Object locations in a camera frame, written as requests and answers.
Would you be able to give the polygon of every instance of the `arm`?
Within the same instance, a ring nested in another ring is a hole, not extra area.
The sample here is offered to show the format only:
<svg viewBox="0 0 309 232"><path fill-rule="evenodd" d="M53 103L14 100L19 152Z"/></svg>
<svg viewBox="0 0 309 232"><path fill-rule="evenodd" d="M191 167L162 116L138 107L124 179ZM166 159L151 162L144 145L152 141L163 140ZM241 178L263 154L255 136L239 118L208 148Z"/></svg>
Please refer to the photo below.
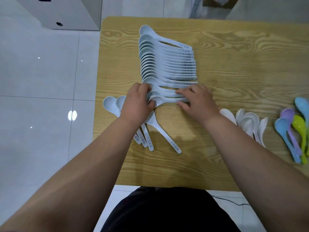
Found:
<svg viewBox="0 0 309 232"><path fill-rule="evenodd" d="M0 231L92 232L114 187L137 129L153 110L149 84L128 91L121 116L51 177Z"/></svg>
<svg viewBox="0 0 309 232"><path fill-rule="evenodd" d="M308 231L309 179L219 113L204 85L178 90L178 105L209 132L236 184L267 231Z"/></svg>

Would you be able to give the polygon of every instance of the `purple spoon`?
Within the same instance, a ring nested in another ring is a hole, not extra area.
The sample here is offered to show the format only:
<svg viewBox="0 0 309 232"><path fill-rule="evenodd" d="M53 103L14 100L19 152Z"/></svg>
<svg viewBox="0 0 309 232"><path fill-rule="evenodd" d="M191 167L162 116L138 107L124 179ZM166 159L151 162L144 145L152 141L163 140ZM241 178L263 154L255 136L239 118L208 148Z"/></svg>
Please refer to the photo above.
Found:
<svg viewBox="0 0 309 232"><path fill-rule="evenodd" d="M292 141L292 144L293 144L297 154L299 156L301 156L302 155L302 150L300 149L299 144L296 141L296 138L295 138L294 134L291 131L291 124L293 122L294 115L295 115L295 111L292 108L287 108L287 109L284 109L280 113L280 118L285 118L285 119L287 119L289 121L288 135L289 135L289 137L290 137L290 139Z"/></svg>

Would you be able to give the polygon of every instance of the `lime green spoon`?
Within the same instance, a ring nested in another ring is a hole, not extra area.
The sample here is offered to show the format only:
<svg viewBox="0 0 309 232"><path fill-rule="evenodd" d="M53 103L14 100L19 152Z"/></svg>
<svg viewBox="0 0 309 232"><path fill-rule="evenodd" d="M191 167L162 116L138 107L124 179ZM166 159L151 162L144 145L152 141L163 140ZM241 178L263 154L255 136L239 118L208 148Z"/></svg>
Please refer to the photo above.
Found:
<svg viewBox="0 0 309 232"><path fill-rule="evenodd" d="M295 115L293 122L292 122L292 126L293 126L294 129L297 130L297 132L299 132L300 136L302 137L301 149L302 149L302 152L305 153L306 139L307 139L306 123L305 123L305 121L302 117Z"/></svg>

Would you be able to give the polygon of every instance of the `hand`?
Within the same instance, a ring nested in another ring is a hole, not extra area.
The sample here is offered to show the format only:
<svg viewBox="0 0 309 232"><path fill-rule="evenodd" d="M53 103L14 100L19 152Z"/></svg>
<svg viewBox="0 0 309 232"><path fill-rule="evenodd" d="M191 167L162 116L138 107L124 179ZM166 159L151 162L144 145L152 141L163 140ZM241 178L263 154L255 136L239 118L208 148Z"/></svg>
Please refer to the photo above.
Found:
<svg viewBox="0 0 309 232"><path fill-rule="evenodd" d="M155 107L155 101L147 103L146 94L151 91L148 83L134 83L128 90L120 118L139 128Z"/></svg>
<svg viewBox="0 0 309 232"><path fill-rule="evenodd" d="M190 102L190 105L184 102L178 102L177 105L204 128L209 120L220 115L212 92L206 86L193 84L186 89L178 89L176 93L182 94Z"/></svg>

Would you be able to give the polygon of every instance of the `black pants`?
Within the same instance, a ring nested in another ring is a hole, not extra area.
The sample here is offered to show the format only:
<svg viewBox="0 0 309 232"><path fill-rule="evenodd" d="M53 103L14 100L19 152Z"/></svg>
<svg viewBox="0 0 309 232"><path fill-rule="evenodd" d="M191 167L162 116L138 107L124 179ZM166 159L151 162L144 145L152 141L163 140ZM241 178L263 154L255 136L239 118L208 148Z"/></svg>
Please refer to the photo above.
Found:
<svg viewBox="0 0 309 232"><path fill-rule="evenodd" d="M165 230L240 231L205 190L140 187L120 201L101 232Z"/></svg>

